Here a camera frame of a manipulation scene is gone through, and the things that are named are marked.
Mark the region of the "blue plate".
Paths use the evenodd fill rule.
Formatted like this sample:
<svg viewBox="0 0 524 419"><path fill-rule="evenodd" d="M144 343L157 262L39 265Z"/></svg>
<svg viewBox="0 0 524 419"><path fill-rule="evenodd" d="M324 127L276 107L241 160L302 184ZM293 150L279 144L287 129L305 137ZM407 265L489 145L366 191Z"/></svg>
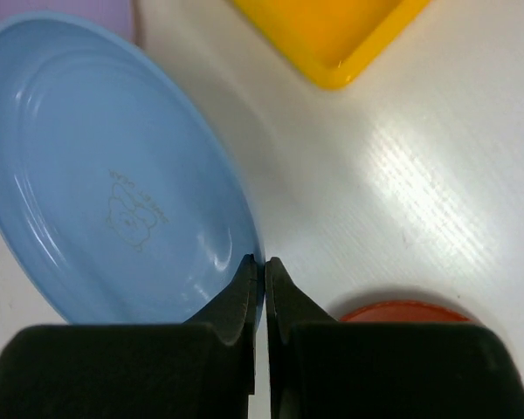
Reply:
<svg viewBox="0 0 524 419"><path fill-rule="evenodd" d="M0 23L0 232L76 324L183 322L264 257L183 91L138 47L52 12Z"/></svg>

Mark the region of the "lilac plate front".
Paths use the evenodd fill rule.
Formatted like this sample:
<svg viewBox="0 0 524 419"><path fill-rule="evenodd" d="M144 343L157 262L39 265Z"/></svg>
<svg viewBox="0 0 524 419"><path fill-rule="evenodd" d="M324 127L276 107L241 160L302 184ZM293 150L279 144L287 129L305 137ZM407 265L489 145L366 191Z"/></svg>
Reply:
<svg viewBox="0 0 524 419"><path fill-rule="evenodd" d="M133 43L134 5L127 0L0 0L0 22L19 13L53 11L93 21Z"/></svg>

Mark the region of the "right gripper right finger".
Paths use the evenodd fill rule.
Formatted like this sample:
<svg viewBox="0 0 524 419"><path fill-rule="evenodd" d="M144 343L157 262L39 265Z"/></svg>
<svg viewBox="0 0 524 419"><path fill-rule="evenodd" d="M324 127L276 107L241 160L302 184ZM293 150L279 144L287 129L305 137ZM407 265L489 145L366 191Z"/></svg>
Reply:
<svg viewBox="0 0 524 419"><path fill-rule="evenodd" d="M340 322L265 266L274 418L524 418L524 386L471 322Z"/></svg>

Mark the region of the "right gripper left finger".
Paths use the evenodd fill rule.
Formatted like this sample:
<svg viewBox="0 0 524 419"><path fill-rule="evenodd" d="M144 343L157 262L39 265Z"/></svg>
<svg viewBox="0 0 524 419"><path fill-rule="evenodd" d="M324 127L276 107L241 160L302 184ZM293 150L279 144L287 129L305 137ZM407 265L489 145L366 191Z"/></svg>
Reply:
<svg viewBox="0 0 524 419"><path fill-rule="evenodd" d="M258 266L182 324L31 326L0 354L0 418L245 418Z"/></svg>

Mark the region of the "brown plate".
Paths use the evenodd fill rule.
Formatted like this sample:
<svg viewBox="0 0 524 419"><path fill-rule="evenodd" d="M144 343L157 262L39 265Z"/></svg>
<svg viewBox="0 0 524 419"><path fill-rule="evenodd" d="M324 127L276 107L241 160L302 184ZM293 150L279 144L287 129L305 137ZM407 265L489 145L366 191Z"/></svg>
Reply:
<svg viewBox="0 0 524 419"><path fill-rule="evenodd" d="M341 316L343 322L468 322L443 306L419 300L388 300L357 308Z"/></svg>

